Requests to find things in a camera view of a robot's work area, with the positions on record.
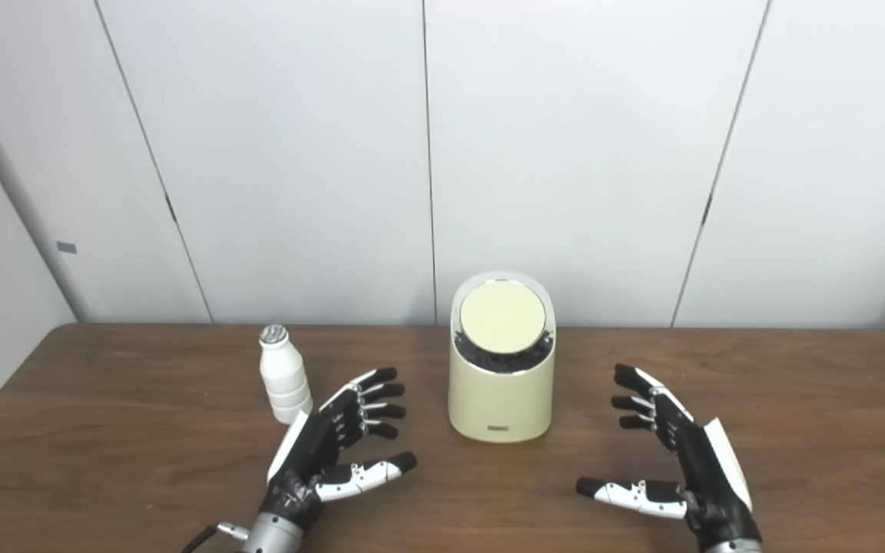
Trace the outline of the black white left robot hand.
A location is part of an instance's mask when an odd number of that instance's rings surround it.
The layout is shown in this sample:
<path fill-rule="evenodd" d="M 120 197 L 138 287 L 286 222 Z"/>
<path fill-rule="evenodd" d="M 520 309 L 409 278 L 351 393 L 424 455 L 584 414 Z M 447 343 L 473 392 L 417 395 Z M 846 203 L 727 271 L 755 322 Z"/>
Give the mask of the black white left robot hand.
<path fill-rule="evenodd" d="M 341 386 L 322 406 L 300 413 L 268 469 L 259 511 L 308 535 L 330 502 L 354 497 L 411 472 L 414 452 L 340 463 L 340 455 L 366 436 L 396 439 L 390 418 L 406 416 L 387 402 L 405 392 L 396 367 L 373 369 Z"/>

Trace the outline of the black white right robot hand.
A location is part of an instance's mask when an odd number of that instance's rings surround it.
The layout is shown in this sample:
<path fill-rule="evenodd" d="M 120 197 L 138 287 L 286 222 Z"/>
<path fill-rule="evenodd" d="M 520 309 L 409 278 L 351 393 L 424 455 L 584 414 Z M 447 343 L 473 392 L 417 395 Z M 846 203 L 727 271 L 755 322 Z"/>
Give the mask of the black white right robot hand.
<path fill-rule="evenodd" d="M 626 412 L 619 426 L 654 434 L 677 456 L 684 479 L 580 477 L 576 493 L 650 517 L 681 519 L 699 552 L 762 552 L 751 490 L 721 420 L 699 423 L 663 382 L 635 366 L 615 364 L 614 381 L 632 391 L 611 399 L 615 409 Z"/>

